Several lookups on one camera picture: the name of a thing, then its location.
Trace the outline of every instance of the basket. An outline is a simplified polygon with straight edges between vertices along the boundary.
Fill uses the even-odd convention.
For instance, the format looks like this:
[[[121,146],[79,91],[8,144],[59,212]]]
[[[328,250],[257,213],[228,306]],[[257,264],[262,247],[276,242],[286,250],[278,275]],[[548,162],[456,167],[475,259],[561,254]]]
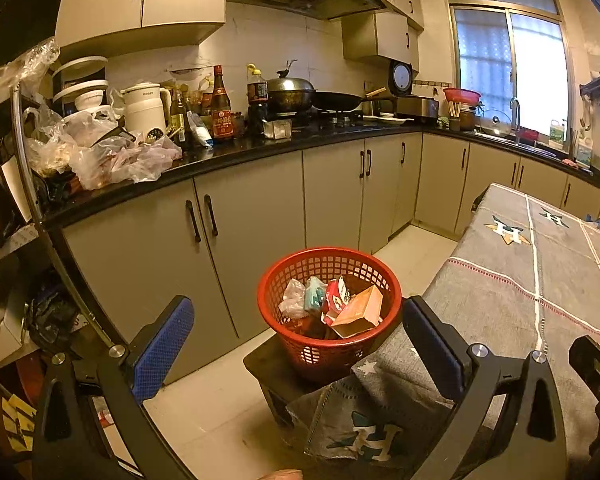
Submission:
[[[478,92],[461,88],[445,88],[445,97],[447,101],[465,103],[471,106],[477,106],[480,102],[480,94]]]
[[[382,323],[356,336],[339,340],[312,339],[284,326],[290,319],[278,305],[291,278],[305,283],[317,276],[325,283],[353,274],[375,284],[382,293]],[[258,308],[267,324],[275,330],[298,374],[318,384],[328,384],[349,375],[350,368],[368,355],[374,340],[388,329],[400,312],[402,293],[394,273],[381,261],[358,251],[341,248],[316,248],[300,251],[275,263],[258,285]]]

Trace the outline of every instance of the basket rim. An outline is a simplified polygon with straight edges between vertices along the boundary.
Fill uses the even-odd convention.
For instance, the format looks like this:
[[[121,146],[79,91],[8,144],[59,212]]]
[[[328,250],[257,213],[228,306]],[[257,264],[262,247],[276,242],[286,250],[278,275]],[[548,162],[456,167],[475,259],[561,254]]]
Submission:
[[[306,337],[292,332],[291,330],[283,326],[282,323],[278,322],[273,317],[273,314],[268,311],[265,302],[265,293],[267,289],[267,283],[269,282],[272,275],[279,272],[280,269],[284,269],[290,260],[296,260],[299,256],[304,256],[306,258],[310,258],[312,256],[320,256],[321,253],[326,251],[329,251],[330,253],[333,253],[333,251],[339,251],[342,253],[343,256],[347,255],[356,256],[358,259],[371,259],[373,260],[374,265],[378,266],[379,270],[381,270],[382,273],[385,275],[386,280],[391,283],[392,289],[396,292],[394,302],[389,308],[389,314],[382,320],[382,323],[380,323],[377,327],[371,330],[366,330],[361,334],[346,339],[312,339],[310,337]],[[372,256],[371,254],[365,254],[354,249],[346,249],[341,247],[315,247],[292,253],[289,256],[285,256],[281,260],[278,260],[276,263],[270,266],[269,269],[267,269],[267,271],[262,275],[260,283],[258,284],[257,302],[258,310],[264,318],[264,321],[273,330],[275,330],[275,332],[279,333],[285,338],[291,339],[292,341],[303,344],[305,346],[313,346],[314,348],[346,348],[358,343],[365,342],[368,339],[374,338],[376,335],[378,335],[385,329],[386,325],[389,325],[392,322],[394,322],[395,318],[400,312],[400,304],[402,303],[402,289],[400,288],[400,282],[398,281],[398,278],[396,277],[394,272],[387,265],[382,263],[380,260],[378,260],[378,258]]]

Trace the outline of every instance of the window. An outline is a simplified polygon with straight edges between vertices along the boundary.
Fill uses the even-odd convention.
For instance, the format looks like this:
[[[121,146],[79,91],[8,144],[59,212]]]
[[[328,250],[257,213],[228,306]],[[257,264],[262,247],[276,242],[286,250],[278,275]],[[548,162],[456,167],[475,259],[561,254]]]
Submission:
[[[569,111],[567,60],[554,0],[449,0],[462,88],[480,92],[485,110],[548,135]]]

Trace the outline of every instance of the lower cabinet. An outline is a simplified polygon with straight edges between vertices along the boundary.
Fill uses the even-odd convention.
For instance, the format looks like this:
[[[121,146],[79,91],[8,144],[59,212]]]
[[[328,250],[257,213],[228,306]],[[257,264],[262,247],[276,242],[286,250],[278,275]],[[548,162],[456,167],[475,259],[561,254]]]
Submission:
[[[523,156],[520,157],[520,170],[518,171],[516,189],[522,193],[560,207],[566,184],[566,173],[542,162],[536,162]]]
[[[466,140],[423,135],[416,220],[446,233],[454,232],[468,161]]]
[[[256,289],[283,256],[304,249],[301,152],[195,177],[203,226],[241,341],[266,329]],[[324,183],[324,195],[333,189]]]
[[[391,232],[413,220],[420,180],[422,133],[401,134],[398,138],[402,156],[398,167],[398,189],[395,196],[394,221]]]
[[[306,246],[358,248],[365,141],[302,152]]]
[[[455,229],[456,235],[459,236],[462,236],[471,222],[474,200],[490,184],[495,182],[513,188],[518,183],[516,176],[520,167],[520,156],[472,142],[468,165]]]
[[[597,219],[600,214],[600,189],[569,175],[560,209],[582,220],[587,215]]]
[[[239,344],[204,239],[192,180],[128,200],[63,233],[93,295],[127,342],[174,296],[191,299],[193,330],[167,383]]]
[[[366,168],[358,246],[363,253],[372,254],[383,248],[392,232],[402,160],[401,137],[365,139]]]

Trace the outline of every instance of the countertop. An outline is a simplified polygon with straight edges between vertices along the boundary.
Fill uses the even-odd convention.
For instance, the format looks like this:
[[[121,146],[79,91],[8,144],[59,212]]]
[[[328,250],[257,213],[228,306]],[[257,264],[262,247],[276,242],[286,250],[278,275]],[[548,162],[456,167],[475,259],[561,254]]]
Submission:
[[[294,131],[291,139],[269,140],[264,137],[241,137],[218,143],[212,150],[197,148],[191,152],[184,153],[182,159],[174,161],[173,166],[154,182],[133,184],[131,181],[124,181],[104,187],[103,189],[82,192],[70,199],[61,208],[49,211],[45,215],[44,223],[47,229],[62,228],[155,189],[175,184],[199,174],[271,155],[316,148],[317,146],[346,142],[347,140],[410,132],[426,132],[445,137],[464,139],[507,152],[517,153],[526,158],[531,158],[558,168],[565,173],[577,176],[584,182],[600,189],[600,171],[595,168],[591,168],[593,174],[589,174],[583,170],[567,166],[558,159],[527,151],[514,144],[504,144],[497,139],[479,136],[472,132],[452,132],[442,128],[423,126],[422,124],[406,123],[401,126],[393,126],[382,123],[365,123],[363,126],[348,126],[339,130],[302,129],[298,132]]]

